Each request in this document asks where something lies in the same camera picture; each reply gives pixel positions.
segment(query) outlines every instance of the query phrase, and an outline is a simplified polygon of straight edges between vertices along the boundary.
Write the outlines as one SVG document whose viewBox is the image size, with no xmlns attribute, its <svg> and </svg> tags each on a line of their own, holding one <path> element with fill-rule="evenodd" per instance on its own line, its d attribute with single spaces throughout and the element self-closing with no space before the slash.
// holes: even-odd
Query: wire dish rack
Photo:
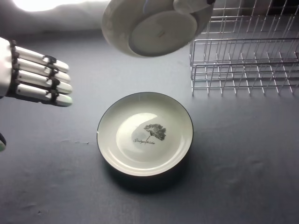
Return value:
<svg viewBox="0 0 299 224">
<path fill-rule="evenodd" d="M 299 86 L 298 2 L 238 0 L 237 7 L 228 2 L 216 1 L 201 39 L 191 43 L 192 94 L 195 89 L 208 94 L 214 90 L 295 94 Z"/>
</svg>

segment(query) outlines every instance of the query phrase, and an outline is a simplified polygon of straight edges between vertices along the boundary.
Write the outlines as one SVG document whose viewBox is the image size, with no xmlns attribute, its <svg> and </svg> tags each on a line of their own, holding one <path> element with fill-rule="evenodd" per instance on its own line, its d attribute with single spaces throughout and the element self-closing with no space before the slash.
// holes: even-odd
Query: silver metal rack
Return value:
<svg viewBox="0 0 299 224">
<path fill-rule="evenodd" d="M 299 5 L 216 1 L 206 30 L 190 47 L 192 94 L 244 89 L 295 94 L 299 86 Z"/>
</svg>

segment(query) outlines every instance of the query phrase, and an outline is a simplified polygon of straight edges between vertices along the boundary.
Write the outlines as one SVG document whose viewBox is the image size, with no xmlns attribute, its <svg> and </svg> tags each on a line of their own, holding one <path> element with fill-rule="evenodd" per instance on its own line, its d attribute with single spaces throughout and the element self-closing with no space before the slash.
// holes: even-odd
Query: bowl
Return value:
<svg viewBox="0 0 299 224">
<path fill-rule="evenodd" d="M 136 57 L 172 53 L 192 41 L 210 21 L 214 4 L 192 14 L 174 10 L 173 0 L 111 0 L 102 19 L 105 39 Z"/>
<path fill-rule="evenodd" d="M 104 159 L 132 176 L 153 176 L 176 166 L 193 140 L 186 109 L 173 98 L 141 92 L 114 103 L 103 115 L 97 143 Z"/>
</svg>

